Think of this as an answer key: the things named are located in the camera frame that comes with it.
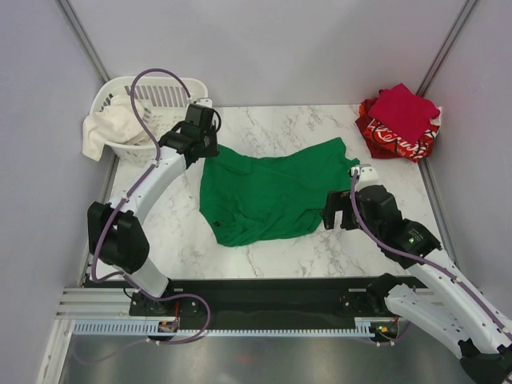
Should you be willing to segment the green t-shirt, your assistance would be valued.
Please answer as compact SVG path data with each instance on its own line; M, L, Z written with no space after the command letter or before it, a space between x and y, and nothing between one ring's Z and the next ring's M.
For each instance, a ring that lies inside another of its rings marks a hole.
M199 211L226 247L308 235L322 221L328 193L348 190L349 171L359 163L340 138L283 157L223 146L204 162Z

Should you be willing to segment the white cream t-shirt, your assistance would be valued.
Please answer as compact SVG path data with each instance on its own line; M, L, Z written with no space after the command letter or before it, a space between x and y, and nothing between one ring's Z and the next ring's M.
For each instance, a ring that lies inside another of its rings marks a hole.
M121 159L143 166L154 155L155 124L148 101L131 100L128 95L116 95L99 112L92 112L82 124L82 153L96 162L103 150L110 148Z

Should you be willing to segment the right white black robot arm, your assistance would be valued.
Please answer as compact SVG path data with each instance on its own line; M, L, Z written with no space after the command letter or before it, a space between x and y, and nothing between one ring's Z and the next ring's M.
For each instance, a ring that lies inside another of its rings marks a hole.
M451 261L421 223L402 216L384 186L331 191L322 210L324 227L363 230L384 255L408 270L442 303L437 307L391 274L367 289L368 309L412 322L449 349L476 383L511 381L511 320L492 306Z

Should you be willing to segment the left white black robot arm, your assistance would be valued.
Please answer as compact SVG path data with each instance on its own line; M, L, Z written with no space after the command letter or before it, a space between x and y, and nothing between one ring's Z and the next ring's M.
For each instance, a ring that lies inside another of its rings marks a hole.
M183 120L154 139L154 154L144 170L107 203L95 202L87 211L92 263L90 279L104 282L121 276L148 296L148 306L168 314L175 295L170 280L150 259L150 244L142 225L169 185L201 158L219 155L220 114L211 107L190 104Z

